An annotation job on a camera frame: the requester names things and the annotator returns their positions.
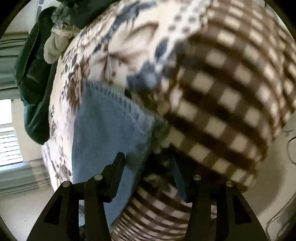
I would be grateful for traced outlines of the teal curtain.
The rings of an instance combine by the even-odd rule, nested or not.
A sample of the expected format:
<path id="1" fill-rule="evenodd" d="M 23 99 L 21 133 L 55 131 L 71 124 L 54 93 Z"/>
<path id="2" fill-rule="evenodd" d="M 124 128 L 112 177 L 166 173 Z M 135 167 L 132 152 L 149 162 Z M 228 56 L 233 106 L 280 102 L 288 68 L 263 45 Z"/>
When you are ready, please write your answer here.
<path id="1" fill-rule="evenodd" d="M 20 98 L 20 92 L 14 79 L 14 66 L 28 36 L 28 33 L 11 33 L 1 38 L 1 100 Z"/>
<path id="2" fill-rule="evenodd" d="M 1 167 L 1 198 L 51 186 L 42 159 Z"/>

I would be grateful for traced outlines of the floral bed blanket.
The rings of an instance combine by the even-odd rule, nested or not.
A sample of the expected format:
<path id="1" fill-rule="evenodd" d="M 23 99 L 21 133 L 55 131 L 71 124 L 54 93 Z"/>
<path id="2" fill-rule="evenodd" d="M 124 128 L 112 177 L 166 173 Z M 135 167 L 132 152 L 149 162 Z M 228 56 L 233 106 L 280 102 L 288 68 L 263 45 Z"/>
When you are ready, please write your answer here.
<path id="1" fill-rule="evenodd" d="M 174 161 L 232 181 L 241 193 L 295 112 L 295 39 L 254 1 L 118 1 L 57 61 L 43 158 L 53 189 L 73 181 L 83 83 L 99 82 L 167 121 L 112 240 L 185 240 L 192 205 Z"/>

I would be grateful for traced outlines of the right teal curtain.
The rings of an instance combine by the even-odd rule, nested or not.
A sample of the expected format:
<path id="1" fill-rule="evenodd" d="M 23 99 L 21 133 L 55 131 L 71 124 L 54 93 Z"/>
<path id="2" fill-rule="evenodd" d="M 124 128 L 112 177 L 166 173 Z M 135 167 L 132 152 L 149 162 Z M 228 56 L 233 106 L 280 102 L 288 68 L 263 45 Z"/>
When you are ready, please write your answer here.
<path id="1" fill-rule="evenodd" d="M 20 92 L 14 79 L 14 66 L 28 36 L 28 33 L 11 33 L 1 38 L 1 100 L 20 98 Z"/>

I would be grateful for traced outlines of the left teal curtain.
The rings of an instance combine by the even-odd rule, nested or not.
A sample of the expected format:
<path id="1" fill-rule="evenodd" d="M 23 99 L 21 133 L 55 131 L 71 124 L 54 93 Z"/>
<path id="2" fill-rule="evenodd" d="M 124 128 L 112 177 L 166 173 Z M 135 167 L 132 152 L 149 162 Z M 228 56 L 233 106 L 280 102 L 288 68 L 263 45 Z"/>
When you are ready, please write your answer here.
<path id="1" fill-rule="evenodd" d="M 51 186 L 42 159 L 1 167 L 1 198 Z"/>

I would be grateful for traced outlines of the window with bars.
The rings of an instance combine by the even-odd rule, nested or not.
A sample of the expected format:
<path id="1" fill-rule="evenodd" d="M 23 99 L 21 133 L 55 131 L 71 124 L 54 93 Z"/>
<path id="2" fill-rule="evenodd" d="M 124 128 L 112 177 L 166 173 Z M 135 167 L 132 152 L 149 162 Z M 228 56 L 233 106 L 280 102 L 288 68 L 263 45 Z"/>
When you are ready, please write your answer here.
<path id="1" fill-rule="evenodd" d="M 1 100 L 1 146 L 0 163 L 1 166 L 21 163 L 23 157 L 21 154 L 18 137 L 13 125 L 12 100 Z"/>

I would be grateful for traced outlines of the grey crumpled garment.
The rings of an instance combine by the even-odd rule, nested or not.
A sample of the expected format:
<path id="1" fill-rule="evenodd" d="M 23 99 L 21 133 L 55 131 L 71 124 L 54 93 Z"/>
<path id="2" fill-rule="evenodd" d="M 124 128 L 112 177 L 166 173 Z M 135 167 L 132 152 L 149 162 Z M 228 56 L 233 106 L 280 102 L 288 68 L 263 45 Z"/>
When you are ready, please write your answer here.
<path id="1" fill-rule="evenodd" d="M 81 31 L 72 24 L 70 10 L 68 6 L 60 4 L 51 16 L 54 25 L 44 45 L 44 60 L 48 64 L 56 62 Z"/>

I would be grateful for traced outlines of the blue denim jeans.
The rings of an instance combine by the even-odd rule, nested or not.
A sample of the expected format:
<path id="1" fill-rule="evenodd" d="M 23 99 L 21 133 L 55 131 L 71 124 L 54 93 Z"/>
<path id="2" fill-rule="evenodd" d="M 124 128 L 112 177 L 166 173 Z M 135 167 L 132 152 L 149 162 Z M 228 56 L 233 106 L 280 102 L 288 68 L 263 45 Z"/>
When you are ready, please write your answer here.
<path id="1" fill-rule="evenodd" d="M 103 83 L 85 81 L 74 122 L 72 173 L 74 183 L 89 180 L 112 164 L 119 152 L 126 157 L 116 197 L 105 204 L 108 225 L 120 216 L 132 195 L 147 156 L 169 132 L 161 116 L 140 107 Z"/>

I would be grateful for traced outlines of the dark green plush blanket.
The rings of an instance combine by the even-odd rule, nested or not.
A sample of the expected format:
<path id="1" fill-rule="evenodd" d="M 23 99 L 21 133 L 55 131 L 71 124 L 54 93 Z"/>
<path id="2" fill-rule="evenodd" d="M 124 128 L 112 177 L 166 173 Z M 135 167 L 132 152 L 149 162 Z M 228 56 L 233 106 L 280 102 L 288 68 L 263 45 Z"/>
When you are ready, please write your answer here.
<path id="1" fill-rule="evenodd" d="M 68 6 L 71 22 L 80 30 L 103 13 L 113 1 L 61 1 Z M 57 61 L 48 64 L 44 60 L 44 45 L 51 35 L 51 16 L 57 7 L 41 11 L 15 64 L 14 79 L 24 105 L 24 126 L 28 136 L 43 145 L 50 137 L 49 102 Z"/>

